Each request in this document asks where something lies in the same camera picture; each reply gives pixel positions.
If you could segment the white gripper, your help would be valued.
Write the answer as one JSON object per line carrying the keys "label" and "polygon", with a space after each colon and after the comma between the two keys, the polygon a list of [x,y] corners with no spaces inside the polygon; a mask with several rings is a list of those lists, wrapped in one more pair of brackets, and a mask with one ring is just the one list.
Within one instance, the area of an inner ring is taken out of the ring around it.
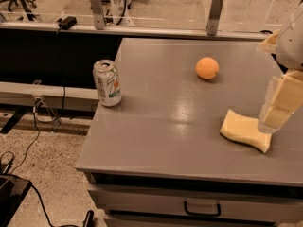
{"label": "white gripper", "polygon": [[303,105],[303,72],[299,71],[303,69],[303,4],[257,50],[276,53],[277,62],[289,69],[281,77],[272,76],[259,114],[258,129],[275,133]]}

